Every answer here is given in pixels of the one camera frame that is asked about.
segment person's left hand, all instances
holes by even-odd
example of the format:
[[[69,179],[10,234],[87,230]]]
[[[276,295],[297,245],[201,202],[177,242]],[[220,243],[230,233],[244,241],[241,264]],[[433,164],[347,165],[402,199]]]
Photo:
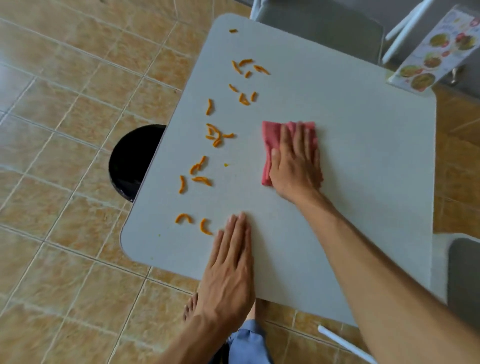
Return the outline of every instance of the person's left hand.
[[[215,237],[198,291],[194,316],[227,335],[239,329],[255,302],[251,228],[245,214],[232,215]]]

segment blue pants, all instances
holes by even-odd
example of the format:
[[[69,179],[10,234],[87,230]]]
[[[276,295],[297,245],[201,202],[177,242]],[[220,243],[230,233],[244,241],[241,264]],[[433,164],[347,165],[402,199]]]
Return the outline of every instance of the blue pants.
[[[245,321],[227,339],[228,364],[273,364],[265,344],[265,335],[255,320]]]

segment forearm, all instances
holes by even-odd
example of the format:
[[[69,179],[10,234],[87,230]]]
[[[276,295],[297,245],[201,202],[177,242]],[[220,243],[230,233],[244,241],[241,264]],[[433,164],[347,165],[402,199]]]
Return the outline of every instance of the forearm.
[[[297,206],[318,237],[381,364],[473,363],[477,334],[369,242],[320,194]]]
[[[193,316],[169,344],[158,364],[207,364],[222,346],[228,333],[200,316]]]

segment red rag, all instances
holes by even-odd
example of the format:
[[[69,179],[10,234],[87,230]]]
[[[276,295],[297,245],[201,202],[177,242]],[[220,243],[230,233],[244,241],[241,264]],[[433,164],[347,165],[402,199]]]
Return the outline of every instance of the red rag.
[[[318,147],[318,137],[315,130],[315,123],[313,121],[304,122],[305,128],[310,130],[310,145],[312,146],[312,153]],[[271,186],[270,168],[272,167],[272,149],[279,149],[280,147],[280,128],[282,124],[279,122],[264,121],[262,122],[262,136],[265,143],[265,150],[267,152],[267,160],[265,162],[264,172],[262,175],[262,185]],[[289,121],[287,127],[290,130],[290,135],[293,138],[295,135],[296,122]]]

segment person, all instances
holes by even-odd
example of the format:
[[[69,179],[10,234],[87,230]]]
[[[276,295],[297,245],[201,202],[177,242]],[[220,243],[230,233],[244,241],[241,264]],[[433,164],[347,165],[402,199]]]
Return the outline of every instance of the person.
[[[347,221],[319,192],[319,151],[301,124],[283,125],[270,178],[322,245],[370,352],[380,364],[480,363],[480,336]],[[231,216],[215,237],[198,295],[160,363],[208,363],[227,340],[230,364],[271,363],[256,324],[251,227]]]

